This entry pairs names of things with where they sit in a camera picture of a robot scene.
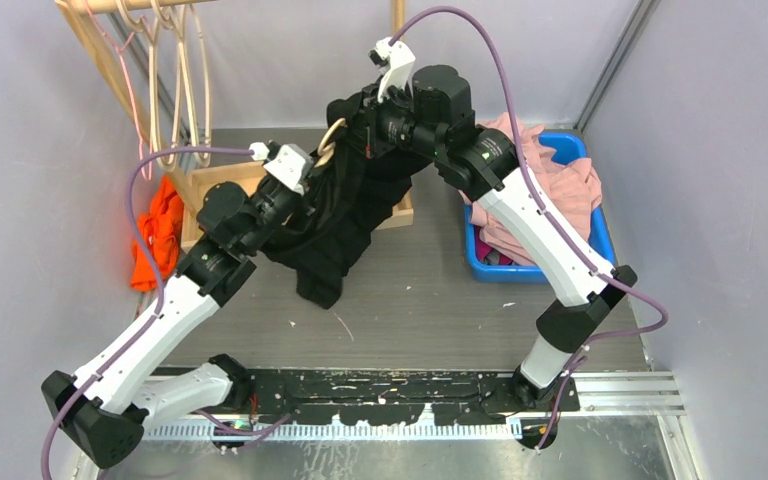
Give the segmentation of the magenta dress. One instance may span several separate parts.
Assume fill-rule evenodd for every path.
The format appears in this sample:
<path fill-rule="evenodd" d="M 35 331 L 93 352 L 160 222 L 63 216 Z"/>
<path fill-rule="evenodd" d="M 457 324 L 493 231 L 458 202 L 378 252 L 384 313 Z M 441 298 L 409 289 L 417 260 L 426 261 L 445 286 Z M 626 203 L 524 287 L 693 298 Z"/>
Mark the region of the magenta dress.
<path fill-rule="evenodd" d="M 484 265 L 490 266 L 511 266 L 514 262 L 496 250 L 492 246 L 488 245 L 481 239 L 477 239 L 475 242 L 475 252 L 477 260 Z"/>

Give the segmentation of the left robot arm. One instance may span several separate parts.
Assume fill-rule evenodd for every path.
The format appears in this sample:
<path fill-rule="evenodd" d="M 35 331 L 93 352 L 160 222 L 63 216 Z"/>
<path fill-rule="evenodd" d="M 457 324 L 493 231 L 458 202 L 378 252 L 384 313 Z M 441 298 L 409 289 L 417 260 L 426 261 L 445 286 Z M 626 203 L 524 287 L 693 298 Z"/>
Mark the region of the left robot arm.
<path fill-rule="evenodd" d="M 196 326 L 223 307 L 256 266 L 253 256 L 302 204 L 308 183 L 265 175 L 253 195 L 214 185 L 197 222 L 202 237 L 159 297 L 110 346 L 74 374 L 51 373 L 41 390 L 59 427 L 101 469 L 121 463 L 145 432 L 197 410 L 245 409 L 254 386 L 227 354 L 155 386 L 146 380 Z"/>

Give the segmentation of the pink pleated garment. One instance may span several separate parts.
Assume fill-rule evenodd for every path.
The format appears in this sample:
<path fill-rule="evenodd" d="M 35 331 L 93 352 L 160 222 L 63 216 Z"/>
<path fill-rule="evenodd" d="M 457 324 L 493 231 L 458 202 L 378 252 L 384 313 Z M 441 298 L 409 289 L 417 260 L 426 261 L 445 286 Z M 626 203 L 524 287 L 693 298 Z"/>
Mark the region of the pink pleated garment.
<path fill-rule="evenodd" d="M 558 163 L 555 161 L 557 150 L 541 139 L 543 125 L 528 126 L 520 119 L 516 125 L 526 162 L 540 187 L 575 231 L 587 240 L 591 234 L 591 215 L 602 202 L 602 184 L 592 159 L 576 155 L 568 163 Z M 472 209 L 469 223 L 475 228 L 475 242 L 481 239 L 509 257 L 513 265 L 534 264 L 526 249 L 482 207 Z"/>

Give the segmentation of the wooden hanger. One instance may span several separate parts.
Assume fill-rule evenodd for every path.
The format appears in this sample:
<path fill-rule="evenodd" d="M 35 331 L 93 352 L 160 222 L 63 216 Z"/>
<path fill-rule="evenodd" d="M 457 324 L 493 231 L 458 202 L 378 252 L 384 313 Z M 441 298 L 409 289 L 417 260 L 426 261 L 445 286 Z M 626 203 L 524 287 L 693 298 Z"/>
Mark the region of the wooden hanger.
<path fill-rule="evenodd" d="M 148 8 L 154 12 L 152 20 L 144 16 L 135 17 L 131 14 L 133 10 L 144 10 L 144 7 L 137 7 L 132 1 L 114 2 L 121 20 L 129 26 L 131 33 L 138 39 L 144 39 L 146 42 L 146 80 L 149 95 L 149 134 L 148 139 L 140 138 L 140 141 L 146 143 L 153 152 L 162 149 L 162 129 L 160 122 L 160 113 L 168 117 L 170 123 L 169 147 L 177 147 L 180 140 L 180 83 L 176 81 L 176 96 L 173 97 L 166 88 L 159 73 L 159 43 L 164 31 L 177 33 L 177 26 L 173 19 L 175 10 L 173 7 L 163 7 L 159 1 L 149 1 Z"/>
<path fill-rule="evenodd" d="M 163 7 L 173 7 L 177 33 L 169 33 L 175 45 L 175 85 L 180 83 L 180 126 L 178 146 L 211 147 L 213 145 L 212 81 L 208 61 L 205 30 L 193 1 L 173 4 L 159 1 Z M 162 133 L 162 148 L 169 141 Z"/>
<path fill-rule="evenodd" d="M 317 146 L 317 150 L 316 150 L 317 161 L 314 164 L 315 168 L 324 167 L 329 163 L 336 149 L 336 142 L 332 140 L 332 137 L 345 124 L 346 124 L 346 119 L 344 117 L 341 117 L 341 118 L 338 118 L 334 123 L 332 123 L 329 126 L 329 128 L 326 130 L 325 134 L 322 136 Z"/>

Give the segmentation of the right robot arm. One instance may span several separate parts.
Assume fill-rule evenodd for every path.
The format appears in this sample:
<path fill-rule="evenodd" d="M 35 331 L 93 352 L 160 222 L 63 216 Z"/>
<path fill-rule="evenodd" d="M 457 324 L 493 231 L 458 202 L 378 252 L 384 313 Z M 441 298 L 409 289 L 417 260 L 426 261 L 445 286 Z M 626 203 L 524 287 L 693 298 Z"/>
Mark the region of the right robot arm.
<path fill-rule="evenodd" d="M 369 159 L 410 153 L 430 161 L 532 255 L 556 299 L 537 319 L 537 340 L 514 372 L 512 393 L 525 409 L 542 409 L 573 355 L 636 283 L 634 270 L 593 251 L 522 171 L 515 143 L 477 124 L 470 85 L 451 66 L 423 67 L 401 86 L 384 74 L 364 87 L 348 137 Z"/>

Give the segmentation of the black garment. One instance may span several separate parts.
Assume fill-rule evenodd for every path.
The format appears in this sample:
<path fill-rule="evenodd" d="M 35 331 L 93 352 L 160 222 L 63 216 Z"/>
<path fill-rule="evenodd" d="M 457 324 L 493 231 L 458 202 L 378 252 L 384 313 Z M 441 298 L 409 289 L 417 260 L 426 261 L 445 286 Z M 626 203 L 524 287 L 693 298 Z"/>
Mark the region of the black garment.
<path fill-rule="evenodd" d="M 296 272 L 297 294 L 329 309 L 343 280 L 371 244 L 372 232 L 412 187 L 412 176 L 430 165 L 399 149 L 368 159 L 339 134 L 333 157 L 314 180 L 302 205 L 260 251 Z"/>

